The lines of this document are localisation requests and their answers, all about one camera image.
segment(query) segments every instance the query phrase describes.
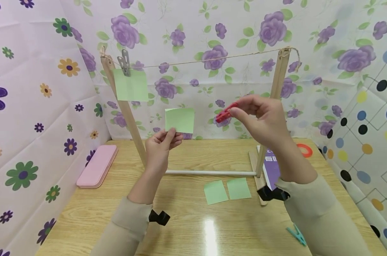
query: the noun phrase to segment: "person's right hand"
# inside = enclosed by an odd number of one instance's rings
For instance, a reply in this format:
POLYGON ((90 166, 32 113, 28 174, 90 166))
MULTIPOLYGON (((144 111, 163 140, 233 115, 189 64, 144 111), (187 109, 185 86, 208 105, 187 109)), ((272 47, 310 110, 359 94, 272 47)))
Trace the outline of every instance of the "person's right hand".
POLYGON ((238 108, 230 114, 244 124, 252 137, 261 145, 274 151, 283 143, 291 141, 280 100, 247 95, 236 101, 238 108))

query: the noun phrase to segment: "green sticky note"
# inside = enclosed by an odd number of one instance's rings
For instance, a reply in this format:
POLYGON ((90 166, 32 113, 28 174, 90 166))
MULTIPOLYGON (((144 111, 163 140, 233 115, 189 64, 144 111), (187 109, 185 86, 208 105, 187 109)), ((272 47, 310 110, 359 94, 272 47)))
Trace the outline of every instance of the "green sticky note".
POLYGON ((246 178, 236 178, 235 180, 228 181, 227 189, 231 200, 252 197, 246 178))
POLYGON ((145 72, 131 69, 131 76, 125 76, 122 69, 115 69, 113 73, 118 100, 148 101, 145 72))
POLYGON ((214 181, 206 184, 204 191, 208 205, 229 200, 222 181, 214 181))
POLYGON ((177 132, 193 133, 193 108, 168 108, 165 110, 165 130, 172 127, 177 132))

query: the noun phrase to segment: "table surface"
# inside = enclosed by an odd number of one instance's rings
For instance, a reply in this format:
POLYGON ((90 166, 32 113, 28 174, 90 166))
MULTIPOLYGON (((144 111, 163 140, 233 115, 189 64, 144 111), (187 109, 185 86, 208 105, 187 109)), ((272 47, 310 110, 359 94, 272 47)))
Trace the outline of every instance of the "table surface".
MULTIPOLYGON (((387 255, 384 246, 356 207, 314 143, 295 139, 313 149, 309 158, 323 175, 349 216, 357 225, 374 255, 387 255)), ((109 141, 118 146, 104 183, 98 189, 77 189, 58 218, 37 256, 89 255, 119 201, 131 190, 142 173, 134 143, 109 141)), ((254 140, 185 140, 169 157, 170 170, 251 171, 248 151, 256 150, 254 140)), ((139 256, 230 256, 310 255, 287 231, 292 227, 282 202, 274 200, 261 207, 252 177, 247 178, 252 198, 207 205, 206 183, 232 176, 165 175, 154 202, 156 212, 171 216, 166 226, 149 225, 139 256)))

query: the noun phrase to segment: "red ring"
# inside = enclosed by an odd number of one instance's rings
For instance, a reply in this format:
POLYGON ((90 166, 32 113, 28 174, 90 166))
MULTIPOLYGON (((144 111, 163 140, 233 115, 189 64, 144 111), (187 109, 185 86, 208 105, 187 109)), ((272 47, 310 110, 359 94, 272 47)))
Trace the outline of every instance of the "red ring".
POLYGON ((307 153, 303 153, 303 151, 301 151, 301 153, 303 154, 304 157, 307 158, 307 157, 310 157, 313 155, 313 150, 309 146, 307 146, 306 144, 298 143, 297 146, 299 148, 304 148, 307 150, 307 153))

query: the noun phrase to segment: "white horizontal bar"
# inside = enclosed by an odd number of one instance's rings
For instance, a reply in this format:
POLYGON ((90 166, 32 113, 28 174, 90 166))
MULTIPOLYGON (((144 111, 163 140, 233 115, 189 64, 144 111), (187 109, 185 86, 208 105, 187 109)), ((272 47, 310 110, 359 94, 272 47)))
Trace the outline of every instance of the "white horizontal bar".
POLYGON ((166 174, 182 175, 234 175, 234 176, 256 176, 255 172, 237 172, 237 171, 197 171, 197 170, 166 170, 166 174))

